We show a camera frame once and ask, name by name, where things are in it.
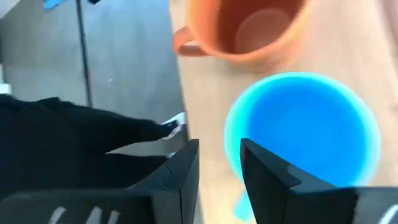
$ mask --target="black object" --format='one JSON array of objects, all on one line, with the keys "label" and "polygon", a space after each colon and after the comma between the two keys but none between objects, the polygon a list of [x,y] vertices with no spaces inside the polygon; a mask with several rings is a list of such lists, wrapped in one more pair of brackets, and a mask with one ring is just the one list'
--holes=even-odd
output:
[{"label": "black object", "polygon": [[90,3],[97,4],[100,0],[88,0]]},{"label": "black object", "polygon": [[199,183],[198,147],[199,140],[191,140],[129,189],[11,195],[0,203],[0,223],[191,224]]},{"label": "black object", "polygon": [[397,188],[337,189],[242,139],[243,179],[258,224],[397,223]]}]

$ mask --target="wooden table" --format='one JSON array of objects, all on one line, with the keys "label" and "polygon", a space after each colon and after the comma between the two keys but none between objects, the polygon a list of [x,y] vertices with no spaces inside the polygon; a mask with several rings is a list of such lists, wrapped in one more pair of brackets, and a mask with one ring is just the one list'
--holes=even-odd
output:
[{"label": "wooden table", "polygon": [[[184,25],[188,0],[170,0],[174,30]],[[223,150],[223,128],[233,101],[272,73],[309,71],[333,77],[362,97],[382,133],[382,157],[370,185],[398,185],[398,80],[395,45],[380,0],[316,0],[303,50],[291,64],[262,75],[243,73],[214,57],[179,57],[192,138],[200,139],[203,222],[241,223],[233,215],[243,184]]]}]

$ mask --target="gray floor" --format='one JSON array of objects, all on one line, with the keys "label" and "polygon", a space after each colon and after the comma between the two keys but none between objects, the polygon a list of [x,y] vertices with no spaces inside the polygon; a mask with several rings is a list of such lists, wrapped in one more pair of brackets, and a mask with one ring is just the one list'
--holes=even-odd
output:
[{"label": "gray floor", "polygon": [[86,104],[74,1],[54,11],[43,11],[42,1],[21,1],[0,20],[0,41],[4,76],[15,96]]},{"label": "gray floor", "polygon": [[[94,106],[160,123],[182,112],[168,2],[102,0],[96,5],[82,4]],[[186,138],[135,144],[121,151],[145,155],[170,152]]]},{"label": "gray floor", "polygon": [[[182,112],[168,2],[82,4],[94,107],[159,123]],[[74,0],[50,11],[43,10],[41,0],[22,0],[0,20],[4,76],[13,95],[88,103],[77,18]],[[185,132],[171,141],[135,144],[119,152],[168,154],[187,138]]]}]

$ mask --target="blue cup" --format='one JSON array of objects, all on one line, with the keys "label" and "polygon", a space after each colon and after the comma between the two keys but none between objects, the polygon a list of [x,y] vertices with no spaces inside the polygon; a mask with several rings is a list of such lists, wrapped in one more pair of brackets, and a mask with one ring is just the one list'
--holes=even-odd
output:
[{"label": "blue cup", "polygon": [[[364,185],[380,158],[380,131],[371,110],[348,87],[314,73],[267,77],[245,90],[231,107],[224,149],[243,181],[241,138],[337,187]],[[247,220],[248,211],[242,211],[251,208],[245,198],[235,214]]]}]

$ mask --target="mug handle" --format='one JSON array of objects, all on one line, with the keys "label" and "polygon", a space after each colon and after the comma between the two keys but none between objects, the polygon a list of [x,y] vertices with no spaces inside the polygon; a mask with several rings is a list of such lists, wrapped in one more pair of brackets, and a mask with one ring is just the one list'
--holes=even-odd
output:
[{"label": "mug handle", "polygon": [[198,45],[189,46],[185,45],[189,41],[193,41],[194,38],[191,35],[188,27],[183,27],[178,30],[173,37],[173,49],[174,51],[183,56],[190,57],[201,57],[208,56]]}]

